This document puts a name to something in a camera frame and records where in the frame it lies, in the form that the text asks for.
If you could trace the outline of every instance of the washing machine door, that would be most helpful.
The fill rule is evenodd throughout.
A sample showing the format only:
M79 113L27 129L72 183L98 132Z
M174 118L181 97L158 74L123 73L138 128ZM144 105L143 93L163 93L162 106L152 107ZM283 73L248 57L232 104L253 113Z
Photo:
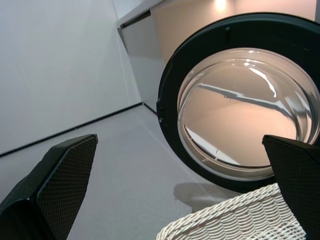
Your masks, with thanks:
M275 181L262 145L275 135L319 145L320 25L253 13L190 36L162 74L157 102L177 156L237 192Z

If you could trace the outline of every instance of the wicker basket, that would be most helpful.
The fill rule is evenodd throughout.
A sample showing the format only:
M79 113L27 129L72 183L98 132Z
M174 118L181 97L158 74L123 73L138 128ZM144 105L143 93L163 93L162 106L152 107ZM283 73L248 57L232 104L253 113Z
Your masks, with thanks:
M157 240L305 240L278 184L242 194L167 225Z

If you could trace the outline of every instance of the door glass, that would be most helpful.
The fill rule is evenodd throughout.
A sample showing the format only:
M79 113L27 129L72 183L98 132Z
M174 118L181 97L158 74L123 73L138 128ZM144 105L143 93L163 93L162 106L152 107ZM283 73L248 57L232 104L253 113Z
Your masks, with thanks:
M312 144L320 95L308 74L277 53L225 50L198 63L178 95L179 136L209 171L238 181L270 177L265 134Z

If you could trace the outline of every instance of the black door rim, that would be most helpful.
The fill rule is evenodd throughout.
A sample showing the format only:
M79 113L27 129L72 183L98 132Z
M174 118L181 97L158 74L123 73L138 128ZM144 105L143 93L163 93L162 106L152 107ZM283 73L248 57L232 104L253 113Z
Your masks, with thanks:
M238 181L212 173L196 162L183 146L178 132L178 93L191 69L203 59L229 49L254 48L280 54L299 65L320 87L320 25L304 18L278 13L236 15L214 22L193 34L174 52L161 77L157 114L162 132L177 156L205 179L237 192L248 192L275 182L266 179ZM314 142L319 145L319 138Z

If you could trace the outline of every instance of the floor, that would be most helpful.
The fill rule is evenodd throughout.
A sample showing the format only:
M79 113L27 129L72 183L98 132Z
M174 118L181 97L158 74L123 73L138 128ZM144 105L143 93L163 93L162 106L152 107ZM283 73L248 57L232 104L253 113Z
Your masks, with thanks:
M66 139L99 138L87 193L68 240L147 240L168 223L237 196L187 168L174 154L157 117L139 106L0 159L0 202Z

